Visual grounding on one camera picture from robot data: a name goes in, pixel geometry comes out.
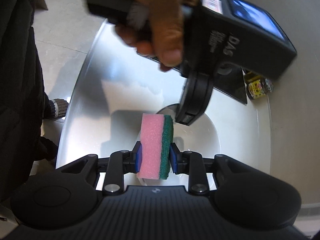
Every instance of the pink and green sponge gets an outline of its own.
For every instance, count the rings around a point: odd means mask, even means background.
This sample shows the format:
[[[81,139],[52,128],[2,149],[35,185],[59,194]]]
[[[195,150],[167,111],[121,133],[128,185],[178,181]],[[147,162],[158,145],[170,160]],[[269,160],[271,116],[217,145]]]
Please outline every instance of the pink and green sponge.
[[[170,115],[143,114],[140,133],[142,161],[138,178],[167,179],[172,140],[173,122]]]

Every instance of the ribbed black surface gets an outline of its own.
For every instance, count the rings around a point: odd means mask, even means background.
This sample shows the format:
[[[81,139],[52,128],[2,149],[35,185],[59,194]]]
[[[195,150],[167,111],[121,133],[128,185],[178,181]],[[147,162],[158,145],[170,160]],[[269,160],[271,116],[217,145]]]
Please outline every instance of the ribbed black surface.
[[[99,208],[77,225],[48,231],[19,226],[5,239],[285,240],[306,238],[297,233],[293,227],[267,232],[238,227],[215,212],[209,199],[189,195],[183,186],[129,186],[120,196],[105,197]]]

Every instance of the black pants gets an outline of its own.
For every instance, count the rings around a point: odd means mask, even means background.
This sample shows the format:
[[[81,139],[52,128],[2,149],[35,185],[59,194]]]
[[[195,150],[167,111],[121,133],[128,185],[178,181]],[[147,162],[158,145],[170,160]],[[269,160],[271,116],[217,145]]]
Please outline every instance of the black pants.
[[[32,0],[0,0],[0,201],[28,179],[35,160],[57,153],[40,136],[48,97],[33,13]]]

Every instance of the yellow label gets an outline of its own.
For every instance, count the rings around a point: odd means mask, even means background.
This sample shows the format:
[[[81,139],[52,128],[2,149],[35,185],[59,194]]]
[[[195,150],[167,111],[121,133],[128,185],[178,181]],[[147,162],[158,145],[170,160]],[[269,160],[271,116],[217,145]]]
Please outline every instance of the yellow label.
[[[263,88],[261,86],[260,79],[250,83],[248,87],[253,99],[263,97],[265,95]]]

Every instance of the person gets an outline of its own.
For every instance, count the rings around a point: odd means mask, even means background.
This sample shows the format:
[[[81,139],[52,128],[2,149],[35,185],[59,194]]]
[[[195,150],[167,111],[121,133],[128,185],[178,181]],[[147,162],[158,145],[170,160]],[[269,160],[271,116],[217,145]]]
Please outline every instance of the person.
[[[134,30],[117,25],[116,33],[143,55],[156,55],[161,70],[182,60],[180,5],[197,0],[137,0],[149,7],[152,42],[137,41]],[[57,147],[40,136],[44,118],[62,116],[65,101],[44,93],[33,31],[33,0],[0,0],[0,202],[28,179],[35,160],[53,159]]]

